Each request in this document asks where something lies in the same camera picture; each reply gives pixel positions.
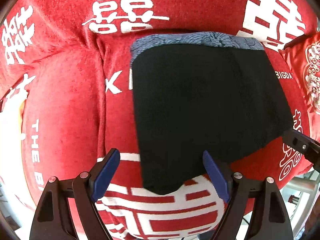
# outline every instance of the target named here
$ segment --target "black fabric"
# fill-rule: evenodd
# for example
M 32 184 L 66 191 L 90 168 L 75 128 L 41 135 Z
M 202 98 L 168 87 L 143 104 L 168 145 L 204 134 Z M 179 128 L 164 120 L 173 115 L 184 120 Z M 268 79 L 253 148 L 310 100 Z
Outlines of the black fabric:
M 176 44 L 132 63 L 143 186 L 160 195 L 205 174 L 202 153 L 231 163 L 293 120 L 264 51 Z

